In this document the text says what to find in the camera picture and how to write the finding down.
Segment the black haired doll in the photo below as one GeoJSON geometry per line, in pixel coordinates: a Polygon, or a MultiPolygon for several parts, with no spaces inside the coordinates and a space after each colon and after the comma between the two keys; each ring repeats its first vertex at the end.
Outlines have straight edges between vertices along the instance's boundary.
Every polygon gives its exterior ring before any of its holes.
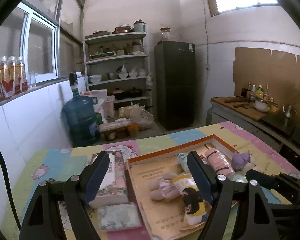
{"type": "Polygon", "coordinates": [[[182,174],[172,179],[183,198],[185,215],[181,230],[192,230],[205,224],[211,211],[211,205],[200,195],[198,186],[190,174],[182,174]]]}

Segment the white plush unicorn toy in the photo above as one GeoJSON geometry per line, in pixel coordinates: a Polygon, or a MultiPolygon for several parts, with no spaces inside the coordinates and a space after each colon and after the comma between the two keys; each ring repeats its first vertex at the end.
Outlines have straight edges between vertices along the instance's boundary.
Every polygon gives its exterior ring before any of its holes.
{"type": "Polygon", "coordinates": [[[253,156],[250,152],[235,153],[232,157],[231,166],[234,174],[230,179],[235,182],[247,183],[246,174],[252,170],[256,165],[253,156]]]}

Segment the pink rolled item in bag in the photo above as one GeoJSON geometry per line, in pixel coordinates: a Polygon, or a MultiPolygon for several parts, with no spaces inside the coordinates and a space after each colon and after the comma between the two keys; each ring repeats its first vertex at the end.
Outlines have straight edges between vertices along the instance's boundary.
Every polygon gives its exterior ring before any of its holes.
{"type": "Polygon", "coordinates": [[[218,175],[223,174],[230,178],[235,173],[225,155],[217,148],[208,149],[204,154],[207,162],[218,175]]]}

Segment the floral tissue pack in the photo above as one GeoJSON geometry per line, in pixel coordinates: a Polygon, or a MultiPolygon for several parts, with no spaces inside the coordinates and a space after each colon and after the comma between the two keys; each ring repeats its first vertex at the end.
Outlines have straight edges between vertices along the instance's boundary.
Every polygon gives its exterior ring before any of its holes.
{"type": "Polygon", "coordinates": [[[123,155],[120,151],[107,153],[109,155],[108,170],[95,199],[89,202],[93,209],[129,203],[123,155]]]}

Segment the kitchen counter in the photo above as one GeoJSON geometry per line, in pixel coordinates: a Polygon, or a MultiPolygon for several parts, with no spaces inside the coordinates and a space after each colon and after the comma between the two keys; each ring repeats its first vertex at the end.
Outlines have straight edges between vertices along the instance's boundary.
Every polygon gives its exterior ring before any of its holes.
{"type": "Polygon", "coordinates": [[[259,112],[254,107],[249,109],[238,107],[243,101],[238,101],[233,96],[213,97],[210,102],[211,107],[207,111],[206,125],[230,121],[254,134],[276,151],[280,152],[281,148],[285,146],[294,152],[295,158],[300,158],[300,148],[298,146],[261,122],[261,118],[266,116],[266,113],[259,112]]]}

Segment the pale green tissue pack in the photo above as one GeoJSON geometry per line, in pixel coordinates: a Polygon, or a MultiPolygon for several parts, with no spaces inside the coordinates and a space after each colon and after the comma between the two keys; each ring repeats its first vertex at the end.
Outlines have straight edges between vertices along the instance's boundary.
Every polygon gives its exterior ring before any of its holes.
{"type": "Polygon", "coordinates": [[[101,230],[119,231],[142,227],[138,207],[135,203],[101,207],[97,210],[101,230]]]}

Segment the orange rimmed cardboard box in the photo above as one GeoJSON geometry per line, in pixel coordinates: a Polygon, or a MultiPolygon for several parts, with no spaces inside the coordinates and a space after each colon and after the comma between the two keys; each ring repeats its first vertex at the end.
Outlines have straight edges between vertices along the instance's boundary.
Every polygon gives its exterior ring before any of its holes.
{"type": "Polygon", "coordinates": [[[167,172],[180,174],[183,169],[177,163],[179,153],[196,151],[203,155],[209,148],[219,149],[228,161],[238,151],[217,135],[187,142],[157,152],[141,155],[127,160],[128,172],[136,201],[151,239],[181,239],[202,230],[205,223],[190,228],[183,227],[185,207],[181,197],[170,202],[151,200],[149,182],[160,178],[167,172]]]}

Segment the pink plush doll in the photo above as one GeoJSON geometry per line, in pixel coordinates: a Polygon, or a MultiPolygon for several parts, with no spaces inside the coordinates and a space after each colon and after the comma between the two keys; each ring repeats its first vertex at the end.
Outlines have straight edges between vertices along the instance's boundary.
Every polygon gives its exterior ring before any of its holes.
{"type": "Polygon", "coordinates": [[[167,172],[159,179],[149,182],[149,197],[151,200],[170,202],[180,196],[179,190],[176,188],[172,179],[178,175],[174,172],[167,172]]]}

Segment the white bowl on counter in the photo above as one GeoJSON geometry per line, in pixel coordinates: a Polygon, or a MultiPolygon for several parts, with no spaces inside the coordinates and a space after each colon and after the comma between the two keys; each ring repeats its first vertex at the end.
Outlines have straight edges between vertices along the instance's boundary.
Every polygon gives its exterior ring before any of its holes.
{"type": "Polygon", "coordinates": [[[267,106],[265,102],[255,101],[253,103],[253,106],[256,110],[262,113],[267,113],[270,110],[270,108],[267,106]]]}

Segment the blue water jug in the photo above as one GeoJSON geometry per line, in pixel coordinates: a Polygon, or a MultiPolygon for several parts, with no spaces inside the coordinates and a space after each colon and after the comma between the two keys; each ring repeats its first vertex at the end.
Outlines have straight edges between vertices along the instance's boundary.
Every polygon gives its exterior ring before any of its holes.
{"type": "Polygon", "coordinates": [[[62,111],[66,117],[70,139],[74,147],[93,145],[101,135],[93,100],[88,96],[79,94],[78,79],[75,72],[69,74],[69,83],[73,98],[65,103],[62,111]]]}

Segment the clear plastic bag of food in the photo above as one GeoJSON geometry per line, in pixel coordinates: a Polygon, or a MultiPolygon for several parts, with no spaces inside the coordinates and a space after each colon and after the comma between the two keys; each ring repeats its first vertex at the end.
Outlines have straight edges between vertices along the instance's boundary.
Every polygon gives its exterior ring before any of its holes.
{"type": "Polygon", "coordinates": [[[136,123],[140,131],[150,129],[154,122],[153,115],[145,110],[145,106],[132,102],[130,106],[119,108],[119,118],[126,118],[136,123]]]}

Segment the row of drink bottles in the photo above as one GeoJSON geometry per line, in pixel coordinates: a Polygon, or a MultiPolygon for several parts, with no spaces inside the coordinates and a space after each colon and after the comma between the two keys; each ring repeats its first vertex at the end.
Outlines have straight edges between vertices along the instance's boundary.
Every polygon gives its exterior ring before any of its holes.
{"type": "Polygon", "coordinates": [[[0,59],[0,101],[26,92],[29,86],[22,56],[0,59]]]}

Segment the dark green refrigerator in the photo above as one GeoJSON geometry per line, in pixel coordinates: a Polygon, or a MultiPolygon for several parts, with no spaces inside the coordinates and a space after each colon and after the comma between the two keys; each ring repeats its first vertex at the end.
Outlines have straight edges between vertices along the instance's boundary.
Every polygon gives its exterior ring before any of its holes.
{"type": "Polygon", "coordinates": [[[193,124],[196,55],[192,43],[162,41],[154,48],[157,118],[167,130],[193,124]]]}

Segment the grey metal shelf rack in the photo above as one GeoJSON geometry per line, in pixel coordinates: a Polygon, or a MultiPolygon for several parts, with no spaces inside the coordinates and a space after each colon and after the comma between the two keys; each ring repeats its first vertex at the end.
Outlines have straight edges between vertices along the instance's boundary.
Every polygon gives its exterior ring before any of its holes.
{"type": "Polygon", "coordinates": [[[153,107],[147,32],[98,31],[84,38],[83,56],[87,90],[107,90],[116,108],[131,102],[153,107]]]}

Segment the brown cardboard wall panel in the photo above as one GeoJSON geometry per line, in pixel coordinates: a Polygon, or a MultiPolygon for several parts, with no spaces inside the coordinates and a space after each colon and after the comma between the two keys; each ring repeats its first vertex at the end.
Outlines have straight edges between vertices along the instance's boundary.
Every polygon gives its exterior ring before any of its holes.
{"type": "Polygon", "coordinates": [[[278,104],[300,109],[300,55],[262,48],[236,48],[235,94],[252,85],[268,85],[278,104]]]}

